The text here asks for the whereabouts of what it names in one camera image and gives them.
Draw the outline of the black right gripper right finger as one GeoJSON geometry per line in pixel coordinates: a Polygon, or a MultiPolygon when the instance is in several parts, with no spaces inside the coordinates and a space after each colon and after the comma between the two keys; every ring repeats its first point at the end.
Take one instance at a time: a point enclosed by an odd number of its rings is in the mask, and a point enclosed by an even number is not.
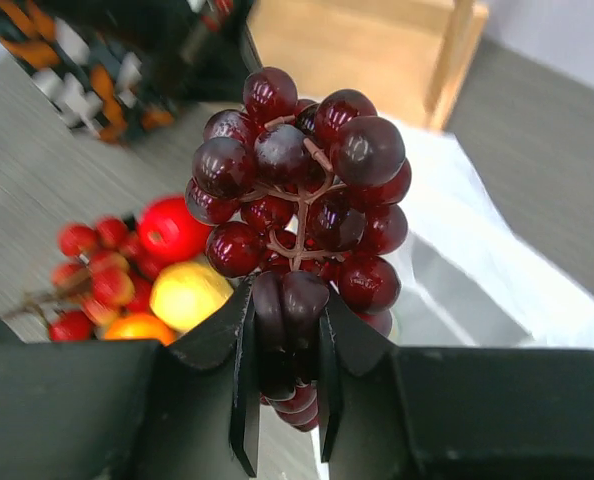
{"type": "Polygon", "coordinates": [[[319,441],[333,479],[594,479],[594,351],[405,347],[332,295],[319,441]]]}

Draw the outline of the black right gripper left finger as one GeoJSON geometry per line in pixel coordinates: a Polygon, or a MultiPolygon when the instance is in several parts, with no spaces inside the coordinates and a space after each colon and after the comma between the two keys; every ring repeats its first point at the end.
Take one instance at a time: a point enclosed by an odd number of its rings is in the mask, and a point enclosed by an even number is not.
{"type": "Polygon", "coordinates": [[[170,346],[28,344],[0,319],[0,479],[250,479],[251,285],[170,346]]]}

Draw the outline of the fake orange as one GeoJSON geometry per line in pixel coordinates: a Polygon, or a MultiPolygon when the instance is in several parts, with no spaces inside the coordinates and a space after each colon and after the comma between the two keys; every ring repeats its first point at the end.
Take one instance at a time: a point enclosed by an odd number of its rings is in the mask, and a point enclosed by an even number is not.
{"type": "Polygon", "coordinates": [[[163,345],[169,345],[177,339],[177,333],[154,315],[136,313],[114,320],[103,333],[102,339],[155,339],[163,345]]]}

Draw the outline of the fake red cherry bunch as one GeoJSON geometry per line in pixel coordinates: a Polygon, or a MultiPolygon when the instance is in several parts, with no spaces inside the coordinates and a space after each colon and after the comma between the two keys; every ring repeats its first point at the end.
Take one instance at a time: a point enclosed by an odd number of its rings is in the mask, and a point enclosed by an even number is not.
{"type": "Polygon", "coordinates": [[[50,286],[24,294],[5,321],[17,327],[34,319],[50,342],[61,343],[92,340],[134,315],[152,314],[153,279],[139,267],[146,254],[134,216],[68,223],[57,243],[65,260],[53,268],[50,286]]]}

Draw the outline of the white plastic bag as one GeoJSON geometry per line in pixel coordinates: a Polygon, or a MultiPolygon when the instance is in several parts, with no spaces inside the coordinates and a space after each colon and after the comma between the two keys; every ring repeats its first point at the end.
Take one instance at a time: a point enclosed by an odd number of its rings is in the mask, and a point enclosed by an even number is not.
{"type": "Polygon", "coordinates": [[[594,349],[594,297],[513,233],[456,137],[394,124],[412,186],[390,340],[594,349]]]}

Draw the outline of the fake yellow lemon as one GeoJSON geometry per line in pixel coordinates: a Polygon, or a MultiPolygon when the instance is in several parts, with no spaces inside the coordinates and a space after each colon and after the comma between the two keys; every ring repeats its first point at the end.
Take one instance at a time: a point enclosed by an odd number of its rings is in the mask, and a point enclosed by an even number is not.
{"type": "Polygon", "coordinates": [[[186,333],[224,306],[233,292],[228,280],[210,265],[176,263],[154,281],[150,309],[171,329],[186,333]]]}

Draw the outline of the fake red apple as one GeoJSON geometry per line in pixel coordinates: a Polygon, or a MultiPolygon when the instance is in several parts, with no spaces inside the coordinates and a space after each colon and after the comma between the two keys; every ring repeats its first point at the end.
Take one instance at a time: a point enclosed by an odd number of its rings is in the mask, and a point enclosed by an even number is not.
{"type": "Polygon", "coordinates": [[[171,263],[202,254],[211,231],[210,226],[190,214],[183,195],[151,202],[137,222],[138,237],[144,249],[171,263]]]}

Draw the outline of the fake purple grapes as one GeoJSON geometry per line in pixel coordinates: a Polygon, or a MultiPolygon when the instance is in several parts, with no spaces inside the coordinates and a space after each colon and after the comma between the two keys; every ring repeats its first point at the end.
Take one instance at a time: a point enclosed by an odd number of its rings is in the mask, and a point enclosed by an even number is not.
{"type": "Polygon", "coordinates": [[[191,215],[211,228],[221,275],[252,278],[260,400],[317,425],[318,323],[338,293],[382,335],[401,282],[387,255],[408,234],[412,171],[398,129],[353,89],[302,99],[276,67],[251,73],[243,106],[214,114],[193,157],[191,215]]]}

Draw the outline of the orange black patterned garment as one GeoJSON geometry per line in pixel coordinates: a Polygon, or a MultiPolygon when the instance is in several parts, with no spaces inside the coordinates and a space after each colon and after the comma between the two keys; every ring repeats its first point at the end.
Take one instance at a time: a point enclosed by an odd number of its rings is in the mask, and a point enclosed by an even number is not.
{"type": "Polygon", "coordinates": [[[147,84],[143,54],[34,1],[0,1],[0,44],[73,134],[126,144],[179,116],[178,106],[147,84]]]}

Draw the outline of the wooden clothes rack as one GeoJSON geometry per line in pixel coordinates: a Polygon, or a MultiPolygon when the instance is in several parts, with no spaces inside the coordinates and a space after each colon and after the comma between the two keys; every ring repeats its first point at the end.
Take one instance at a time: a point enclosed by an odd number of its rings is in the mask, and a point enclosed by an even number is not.
{"type": "Polygon", "coordinates": [[[300,95],[355,89],[381,113],[441,131],[488,16],[482,1],[261,0],[248,26],[262,63],[300,95]]]}

